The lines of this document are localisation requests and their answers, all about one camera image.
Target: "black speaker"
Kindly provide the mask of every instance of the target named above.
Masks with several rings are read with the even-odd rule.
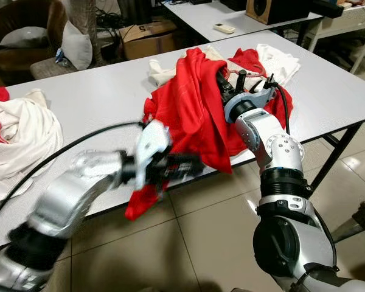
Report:
[[[274,24],[305,18],[311,0],[248,0],[246,14],[261,23]]]

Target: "chair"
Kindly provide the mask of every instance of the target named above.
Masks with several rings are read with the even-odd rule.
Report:
[[[89,68],[107,65],[97,44],[95,0],[69,0],[68,15],[70,22],[83,34],[88,34],[92,43],[92,63]],[[43,79],[62,74],[77,72],[73,65],[63,67],[55,63],[55,58],[39,61],[30,67],[35,79]]]
[[[54,56],[61,46],[66,11],[59,0],[18,0],[0,9],[0,42],[9,32],[25,26],[47,29],[49,45],[8,49],[0,46],[0,78],[6,85],[34,80],[30,65]]]

